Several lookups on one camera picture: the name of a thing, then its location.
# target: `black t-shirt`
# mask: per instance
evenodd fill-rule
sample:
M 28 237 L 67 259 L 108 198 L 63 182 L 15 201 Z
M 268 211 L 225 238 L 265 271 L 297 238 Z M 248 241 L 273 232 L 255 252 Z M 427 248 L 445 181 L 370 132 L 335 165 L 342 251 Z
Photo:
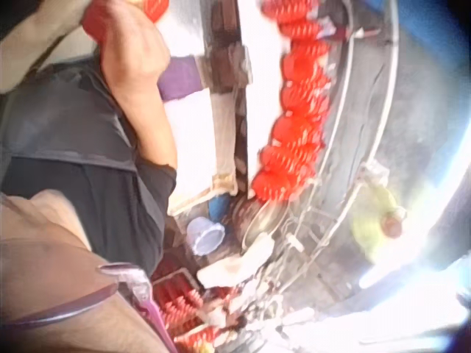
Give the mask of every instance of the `black t-shirt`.
M 173 168 L 136 162 L 139 176 L 165 215 L 175 187 Z M 156 224 L 139 198 L 131 171 L 51 160 L 13 158 L 1 191 L 32 198 L 58 190 L 74 205 L 93 252 L 110 262 L 129 262 L 151 274 L 162 256 L 164 224 Z

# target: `metal rack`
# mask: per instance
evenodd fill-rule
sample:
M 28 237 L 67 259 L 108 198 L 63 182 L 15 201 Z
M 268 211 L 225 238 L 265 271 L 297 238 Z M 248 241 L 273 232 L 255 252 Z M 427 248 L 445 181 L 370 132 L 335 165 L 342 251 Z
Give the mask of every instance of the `metal rack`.
M 311 188 L 305 191 L 305 193 L 308 193 L 306 207 L 302 208 L 299 215 L 295 215 L 293 212 L 290 213 L 290 216 L 286 219 L 285 223 L 280 228 L 280 232 L 283 238 L 281 255 L 278 257 L 277 260 L 275 260 L 272 264 L 267 266 L 261 272 L 261 278 L 263 281 L 269 281 L 275 284 L 274 291 L 267 295 L 267 297 L 265 298 L 266 301 L 264 301 L 263 299 L 259 301 L 261 304 L 258 305 L 258 309 L 261 310 L 261 314 L 260 316 L 258 316 L 258 318 L 262 320 L 264 310 L 266 310 L 266 308 L 270 305 L 272 301 L 270 298 L 273 298 L 273 296 L 279 296 L 280 294 L 284 293 L 288 288 L 293 285 L 293 283 L 295 283 L 303 274 L 305 274 L 309 268 L 312 268 L 314 266 L 314 263 L 318 256 L 329 245 L 331 239 L 336 235 L 336 231 L 338 230 L 342 221 L 346 218 L 350 208 L 353 205 L 353 202 L 355 201 L 356 196 L 358 195 L 358 192 L 364 186 L 364 179 L 361 177 L 361 174 L 359 173 L 360 171 L 358 171 L 357 177 L 353 180 L 353 182 L 349 185 L 347 189 L 346 196 L 344 197 L 344 200 L 340 205 L 338 215 L 326 213 L 313 206 L 314 197 L 318 192 L 319 187 L 322 185 L 322 179 L 326 172 L 327 162 L 330 159 L 333 145 L 336 142 L 336 138 L 338 137 L 337 132 L 339 129 L 339 125 L 342 122 L 345 101 L 347 98 L 348 91 L 351 88 L 350 77 L 352 75 L 353 69 L 355 40 L 362 38 L 363 33 L 362 29 L 355 32 L 355 18 L 351 0 L 342 0 L 342 2 L 347 11 L 349 33 L 352 33 L 352 35 L 350 36 L 347 44 L 347 60 L 344 72 L 344 79 L 340 90 L 338 109 L 334 117 L 333 129 L 330 135 L 330 139 L 327 143 L 327 148 L 325 150 L 324 157 L 319 166 L 318 178 L 314 180 Z M 391 31 L 390 38 L 388 40 L 389 76 L 386 88 L 386 95 L 383 102 L 383 109 L 380 114 L 378 126 L 375 131 L 374 138 L 369 144 L 366 150 L 366 154 L 364 155 L 364 158 L 361 163 L 361 167 L 366 169 L 368 169 L 371 163 L 375 161 L 375 155 L 378 151 L 378 147 L 380 145 L 380 141 L 383 136 L 383 132 L 386 127 L 389 112 L 392 106 L 392 98 L 394 95 L 394 88 L 396 85 L 397 78 L 397 66 L 399 57 L 399 19 L 397 12 L 397 0 L 388 0 L 387 10 L 388 11 L 385 11 L 385 14 L 388 13 L 389 17 L 386 19 L 386 22 L 388 23 Z M 308 226 L 305 224 L 305 219 L 308 215 L 312 213 L 326 220 L 326 229 L 321 235 L 316 235 L 310 229 L 308 229 L 308 233 L 316 243 L 314 250 L 310 251 L 309 254 L 304 253 L 304 263 L 302 264 L 299 271 L 297 271 L 286 282 L 280 283 L 280 277 L 286 269 L 288 257 L 291 252 L 290 249 L 295 248 L 299 252 L 303 251 L 302 244 L 298 241 L 299 233 L 301 229 L 306 227 L 308 228 Z M 294 224 L 296 225 L 295 230 L 291 233 L 288 233 L 288 228 L 290 226 L 293 226 Z

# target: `purple cloth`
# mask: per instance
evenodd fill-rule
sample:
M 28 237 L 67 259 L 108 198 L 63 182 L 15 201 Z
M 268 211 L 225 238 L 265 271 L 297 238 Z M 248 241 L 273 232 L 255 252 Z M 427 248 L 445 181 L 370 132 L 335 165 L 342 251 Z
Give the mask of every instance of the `purple cloth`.
M 203 89 L 194 57 L 172 57 L 157 83 L 163 101 L 189 96 Z

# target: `bright light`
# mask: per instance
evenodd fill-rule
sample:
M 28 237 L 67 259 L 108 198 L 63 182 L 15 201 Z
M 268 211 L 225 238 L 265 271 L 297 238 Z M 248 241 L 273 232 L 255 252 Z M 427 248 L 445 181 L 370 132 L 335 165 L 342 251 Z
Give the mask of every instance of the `bright light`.
M 388 249 L 383 259 L 360 278 L 361 288 L 368 288 L 379 282 L 406 263 L 410 263 L 422 250 L 427 234 L 439 220 L 453 194 L 460 185 L 466 170 L 471 164 L 471 124 L 461 140 L 461 145 L 454 155 L 447 174 L 436 187 L 425 184 L 422 199 L 408 214 L 403 229 L 404 235 Z

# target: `metal pole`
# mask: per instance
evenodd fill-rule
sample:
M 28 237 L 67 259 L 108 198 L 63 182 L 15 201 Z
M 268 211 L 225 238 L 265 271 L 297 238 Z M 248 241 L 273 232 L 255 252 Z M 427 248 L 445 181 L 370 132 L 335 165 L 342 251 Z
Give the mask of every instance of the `metal pole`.
M 349 5 L 350 6 L 347 7 L 347 10 L 349 11 L 349 16 L 353 16 L 351 4 Z M 397 12 L 397 0 L 389 0 L 389 11 L 390 11 L 390 16 L 391 16 L 391 28 L 392 28 L 389 81 L 388 81 L 388 86 L 386 90 L 386 98 L 383 104 L 383 111 L 381 112 L 380 122 L 378 124 L 378 129 L 376 131 L 376 135 L 375 135 L 375 138 L 373 139 L 369 152 L 366 155 L 365 162 L 367 165 L 374 160 L 376 152 L 378 151 L 378 147 L 381 142 L 381 138 L 383 137 L 384 129 L 386 128 L 386 123 L 388 121 L 389 113 L 391 111 L 392 98 L 394 96 L 394 89 L 396 86 L 396 79 L 397 79 L 397 67 L 399 63 L 399 15 Z M 311 264 L 319 256 L 321 250 L 329 244 L 330 239 L 335 234 L 335 231 L 339 228 L 340 224 L 347 216 L 348 211 L 352 207 L 352 204 L 355 201 L 355 198 L 358 195 L 358 192 L 360 191 L 362 186 L 363 186 L 363 183 L 360 180 L 357 180 L 354 182 L 354 184 L 351 186 L 351 188 L 347 192 L 347 197 L 342 206 L 340 216 L 333 222 L 333 224 L 325 233 L 324 237 L 322 237 L 320 243 L 317 245 L 316 249 L 314 250 L 314 253 L 311 259 L 309 260 L 309 262 L 305 263 L 302 266 L 302 268 L 280 289 L 279 293 L 283 293 L 298 278 L 300 278 L 301 275 L 304 274 L 308 270 Z

